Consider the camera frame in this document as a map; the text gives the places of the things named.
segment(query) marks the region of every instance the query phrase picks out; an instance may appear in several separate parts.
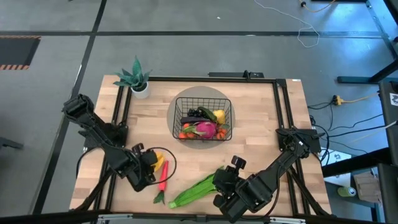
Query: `red chili pepper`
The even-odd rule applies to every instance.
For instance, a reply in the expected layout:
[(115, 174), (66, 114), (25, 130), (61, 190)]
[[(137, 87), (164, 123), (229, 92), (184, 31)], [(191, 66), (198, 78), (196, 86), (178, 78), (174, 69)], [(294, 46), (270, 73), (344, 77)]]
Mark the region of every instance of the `red chili pepper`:
[[(163, 165), (162, 175), (159, 181), (163, 181), (167, 178), (167, 171), (169, 169), (169, 162), (165, 161)], [(166, 181), (159, 184), (159, 190), (166, 190)]]

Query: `potted plant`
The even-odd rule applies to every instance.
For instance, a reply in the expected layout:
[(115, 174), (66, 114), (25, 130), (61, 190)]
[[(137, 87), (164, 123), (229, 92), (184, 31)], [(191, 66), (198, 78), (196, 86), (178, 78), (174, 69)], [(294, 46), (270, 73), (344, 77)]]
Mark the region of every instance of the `potted plant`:
[(149, 96), (148, 79), (151, 71), (142, 74), (141, 64), (136, 56), (132, 65), (132, 74), (122, 68), (123, 74), (116, 72), (121, 79), (120, 82), (114, 82), (113, 84), (117, 86), (129, 86), (133, 95), (138, 99), (147, 98)]

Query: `sticker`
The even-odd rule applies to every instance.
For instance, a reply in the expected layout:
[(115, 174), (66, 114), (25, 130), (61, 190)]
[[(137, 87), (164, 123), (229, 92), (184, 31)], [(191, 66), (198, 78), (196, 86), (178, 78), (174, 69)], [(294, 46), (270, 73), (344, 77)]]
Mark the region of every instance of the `sticker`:
[(398, 106), (398, 94), (390, 93), (390, 100), (392, 106)]

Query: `white cable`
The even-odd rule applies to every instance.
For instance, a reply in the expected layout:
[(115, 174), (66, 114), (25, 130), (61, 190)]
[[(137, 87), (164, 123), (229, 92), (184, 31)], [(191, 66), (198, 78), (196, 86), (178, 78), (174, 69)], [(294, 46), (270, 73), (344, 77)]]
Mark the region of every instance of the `white cable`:
[[(296, 19), (296, 20), (298, 20), (298, 21), (300, 21), (300, 22), (302, 22), (302, 23), (308, 25), (309, 27), (303, 27), (303, 28), (300, 28), (300, 29), (298, 30), (297, 40), (300, 41), (300, 43), (301, 43), (304, 47), (306, 47), (306, 48), (310, 48), (310, 47), (314, 47), (314, 46), (318, 45), (318, 43), (319, 43), (319, 33), (315, 30), (315, 28), (314, 28), (311, 24), (309, 24), (309, 23), (307, 23), (307, 22), (304, 22), (303, 20), (301, 20), (301, 19), (299, 19), (299, 18), (297, 18), (297, 17), (294, 17), (294, 16), (292, 16), (292, 15), (290, 15), (290, 14), (281, 12), (281, 11), (279, 11), (278, 9), (275, 9), (275, 8), (273, 8), (273, 7), (265, 7), (265, 6), (263, 6), (262, 4), (258, 3), (257, 0), (254, 0), (254, 2), (257, 3), (259, 6), (261, 6), (261, 7), (264, 8), (264, 9), (272, 9), (272, 10), (274, 10), (274, 11), (277, 11), (277, 12), (283, 14), (283, 15), (286, 15), (286, 16), (290, 16), (291, 18)], [(300, 32), (301, 32), (301, 30), (304, 30), (304, 29), (312, 29), (312, 30), (318, 35), (316, 44), (307, 46), (307, 45), (305, 45), (305, 44), (300, 40)]]
[(361, 139), (367, 138), (367, 137), (369, 137), (369, 136), (372, 136), (373, 134), (376, 134), (376, 133), (379, 133), (379, 132), (381, 132), (381, 131), (384, 131), (384, 130), (386, 130), (387, 128), (390, 128), (391, 126), (395, 125), (396, 123), (397, 123), (397, 121), (394, 121), (393, 123), (391, 123), (391, 124), (389, 124), (389, 125), (387, 125), (387, 126), (385, 126), (385, 127), (382, 127), (382, 128), (380, 128), (380, 129), (378, 129), (377, 131), (373, 132), (372, 134), (368, 134), (368, 135), (362, 136), (362, 137), (360, 137), (360, 138), (357, 138), (357, 139), (355, 139), (354, 141), (349, 142), (348, 144), (351, 144), (351, 143), (356, 142), (356, 141), (358, 141), (358, 140), (361, 140)]

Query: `yellow cable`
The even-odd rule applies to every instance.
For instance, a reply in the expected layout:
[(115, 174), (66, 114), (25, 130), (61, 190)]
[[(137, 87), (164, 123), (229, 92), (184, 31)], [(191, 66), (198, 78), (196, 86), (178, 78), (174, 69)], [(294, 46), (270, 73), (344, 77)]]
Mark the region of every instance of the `yellow cable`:
[(329, 5), (323, 7), (323, 8), (321, 8), (321, 9), (319, 9), (319, 10), (315, 10), (315, 11), (309, 9), (306, 5), (304, 5), (304, 8), (305, 8), (306, 10), (310, 11), (310, 12), (320, 12), (320, 11), (326, 9), (327, 7), (331, 6), (335, 1), (336, 1), (336, 0), (333, 0), (332, 2), (329, 3)]
[(373, 94), (370, 94), (369, 96), (365, 96), (365, 97), (359, 98), (359, 99), (357, 99), (357, 100), (351, 100), (351, 101), (342, 100), (341, 102), (342, 102), (342, 103), (355, 103), (355, 102), (358, 102), (358, 101), (360, 101), (360, 100), (365, 100), (365, 99), (368, 99), (368, 98), (370, 98), (370, 97), (372, 97), (372, 96), (376, 96), (376, 95), (378, 95), (378, 94), (379, 94), (379, 93), (373, 93)]

